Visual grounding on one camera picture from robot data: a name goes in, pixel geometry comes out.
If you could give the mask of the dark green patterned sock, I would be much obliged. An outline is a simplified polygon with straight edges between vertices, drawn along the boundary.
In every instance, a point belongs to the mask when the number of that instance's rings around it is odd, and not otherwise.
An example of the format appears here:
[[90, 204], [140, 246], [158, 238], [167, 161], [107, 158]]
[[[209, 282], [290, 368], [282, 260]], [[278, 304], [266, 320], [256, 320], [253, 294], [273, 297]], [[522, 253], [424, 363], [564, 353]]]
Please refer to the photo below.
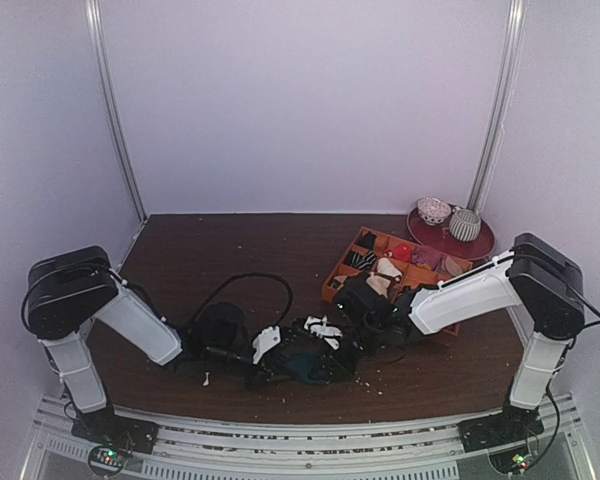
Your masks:
[[309, 385], [324, 385], [327, 378], [320, 373], [318, 360], [316, 355], [295, 353], [287, 359], [285, 367], [296, 381]]

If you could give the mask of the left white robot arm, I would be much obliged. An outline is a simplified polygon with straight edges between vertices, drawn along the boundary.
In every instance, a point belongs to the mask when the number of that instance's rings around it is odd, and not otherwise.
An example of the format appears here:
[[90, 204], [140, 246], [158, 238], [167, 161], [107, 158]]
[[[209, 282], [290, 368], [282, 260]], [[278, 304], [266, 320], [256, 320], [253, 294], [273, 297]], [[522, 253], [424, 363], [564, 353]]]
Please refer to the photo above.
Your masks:
[[235, 347], [234, 339], [242, 328], [231, 320], [234, 308], [225, 304], [203, 303], [199, 310], [215, 317], [202, 325], [194, 320], [183, 327], [170, 324], [157, 314], [140, 286], [112, 269], [108, 254], [99, 246], [38, 261], [27, 281], [21, 321], [42, 344], [68, 390], [77, 425], [103, 444], [117, 442], [125, 427], [80, 333], [87, 321], [104, 323], [150, 361], [172, 369], [205, 357], [257, 366], [282, 342], [280, 327], [271, 326], [249, 347]]

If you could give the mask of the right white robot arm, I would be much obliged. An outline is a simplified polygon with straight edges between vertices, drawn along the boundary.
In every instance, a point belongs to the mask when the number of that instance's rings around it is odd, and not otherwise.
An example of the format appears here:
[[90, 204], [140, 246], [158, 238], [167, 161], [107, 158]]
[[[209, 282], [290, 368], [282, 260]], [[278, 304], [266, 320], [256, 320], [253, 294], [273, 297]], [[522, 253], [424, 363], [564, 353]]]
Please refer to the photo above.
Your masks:
[[495, 310], [528, 312], [534, 329], [511, 382], [510, 405], [492, 423], [493, 433], [506, 442], [530, 426], [530, 411], [539, 406], [567, 345], [585, 326], [581, 268], [532, 233], [518, 235], [507, 252], [467, 273], [404, 288], [393, 300], [374, 290], [369, 277], [367, 272], [348, 277], [332, 300], [366, 351], [418, 341]]

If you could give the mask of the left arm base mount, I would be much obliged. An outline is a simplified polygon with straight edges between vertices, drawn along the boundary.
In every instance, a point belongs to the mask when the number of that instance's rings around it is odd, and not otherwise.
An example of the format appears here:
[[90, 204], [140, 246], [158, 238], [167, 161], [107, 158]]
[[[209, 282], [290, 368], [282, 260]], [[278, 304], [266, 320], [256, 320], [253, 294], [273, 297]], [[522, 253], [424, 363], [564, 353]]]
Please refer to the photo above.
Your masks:
[[87, 467], [97, 477], [110, 479], [129, 467], [135, 454], [153, 452], [158, 425], [118, 415], [104, 421], [76, 417], [71, 434], [93, 443], [87, 453]]

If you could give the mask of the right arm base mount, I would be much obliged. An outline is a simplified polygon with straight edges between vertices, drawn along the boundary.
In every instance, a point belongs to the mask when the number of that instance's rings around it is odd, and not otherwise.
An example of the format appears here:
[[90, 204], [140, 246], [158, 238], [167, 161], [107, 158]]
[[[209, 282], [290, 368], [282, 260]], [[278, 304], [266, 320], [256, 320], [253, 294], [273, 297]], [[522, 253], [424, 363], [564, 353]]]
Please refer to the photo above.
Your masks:
[[514, 409], [461, 421], [458, 430], [466, 453], [487, 450], [490, 465], [513, 476], [531, 466], [544, 425], [535, 411]]

